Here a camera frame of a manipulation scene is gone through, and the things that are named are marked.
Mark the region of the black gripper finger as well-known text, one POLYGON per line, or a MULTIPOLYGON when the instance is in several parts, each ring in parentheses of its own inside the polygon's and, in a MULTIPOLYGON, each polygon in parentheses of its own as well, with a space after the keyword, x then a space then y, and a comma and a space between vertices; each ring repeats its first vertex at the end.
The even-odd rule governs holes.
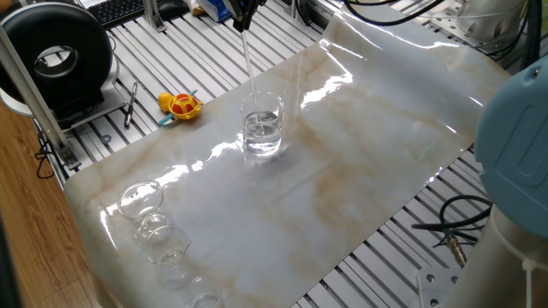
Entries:
POLYGON ((240 33, 245 30, 244 17, 246 15, 246 0, 223 0, 234 20, 233 27, 240 33))
POLYGON ((246 29, 251 26, 253 15, 259 6, 264 6, 266 0, 248 0, 246 4, 246 29))

